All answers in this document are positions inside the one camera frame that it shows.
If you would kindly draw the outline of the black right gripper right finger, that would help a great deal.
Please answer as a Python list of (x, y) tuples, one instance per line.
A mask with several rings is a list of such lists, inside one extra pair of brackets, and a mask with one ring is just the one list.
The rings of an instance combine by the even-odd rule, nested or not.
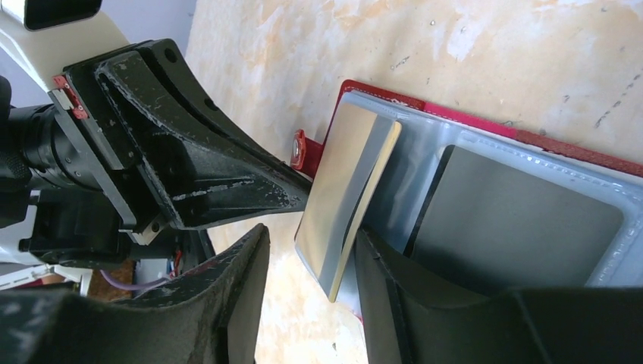
[(519, 288), (476, 294), (356, 235), (371, 363), (640, 363), (639, 288)]

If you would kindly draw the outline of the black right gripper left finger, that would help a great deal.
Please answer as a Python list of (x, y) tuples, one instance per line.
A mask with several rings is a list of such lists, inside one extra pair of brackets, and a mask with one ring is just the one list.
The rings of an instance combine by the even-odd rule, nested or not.
[(130, 300), (6, 290), (1, 361), (252, 363), (269, 255), (269, 230), (257, 224), (223, 253)]

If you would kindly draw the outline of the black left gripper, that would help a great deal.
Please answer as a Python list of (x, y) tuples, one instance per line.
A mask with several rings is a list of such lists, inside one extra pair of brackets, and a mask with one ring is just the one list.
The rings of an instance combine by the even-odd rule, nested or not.
[(301, 212), (311, 183), (235, 124), (174, 41), (131, 46), (95, 68), (127, 132), (110, 170), (53, 104), (15, 108), (1, 81), (1, 261), (116, 267), (168, 259), (177, 229)]

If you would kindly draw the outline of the dark grey credit card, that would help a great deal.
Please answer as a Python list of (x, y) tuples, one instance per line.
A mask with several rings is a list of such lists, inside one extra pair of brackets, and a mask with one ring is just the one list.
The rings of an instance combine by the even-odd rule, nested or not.
[(406, 255), (484, 295), (582, 286), (623, 219), (615, 206), (449, 145)]

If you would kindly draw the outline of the red leather card holder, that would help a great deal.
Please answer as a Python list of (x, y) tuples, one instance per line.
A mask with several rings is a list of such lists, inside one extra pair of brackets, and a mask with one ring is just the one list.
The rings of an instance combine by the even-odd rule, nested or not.
[[(640, 164), (366, 83), (346, 80), (340, 88), (323, 142), (317, 143), (304, 132), (296, 132), (292, 164), (312, 179), (318, 170), (334, 116), (343, 102), (372, 111), (394, 113), (402, 124), (397, 143), (358, 230), (371, 228), (393, 249), (411, 259), (406, 255), (406, 248), (412, 231), (444, 150), (454, 145), (617, 207), (624, 217), (620, 229), (586, 284), (574, 287), (642, 286)], [(362, 315), (355, 241), (356, 238), (335, 302), (345, 303), (357, 315)], [(547, 287), (571, 286), (509, 287), (491, 295), (470, 291), (491, 297), (511, 288)]]

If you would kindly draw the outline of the gold credit card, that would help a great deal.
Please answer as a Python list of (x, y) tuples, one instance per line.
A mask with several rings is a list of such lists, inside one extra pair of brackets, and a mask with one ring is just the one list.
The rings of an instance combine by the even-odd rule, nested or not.
[(401, 130), (394, 113), (348, 102), (340, 104), (332, 121), (295, 236), (296, 251), (332, 303)]

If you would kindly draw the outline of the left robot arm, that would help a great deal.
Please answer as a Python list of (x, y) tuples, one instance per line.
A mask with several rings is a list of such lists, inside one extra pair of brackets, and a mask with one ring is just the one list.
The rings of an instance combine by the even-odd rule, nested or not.
[(49, 275), (82, 295), (128, 259), (199, 263), (207, 230), (304, 209), (310, 182), (202, 88), (172, 39), (131, 43), (99, 1), (3, 1), (1, 48), (48, 94), (1, 81), (4, 289)]

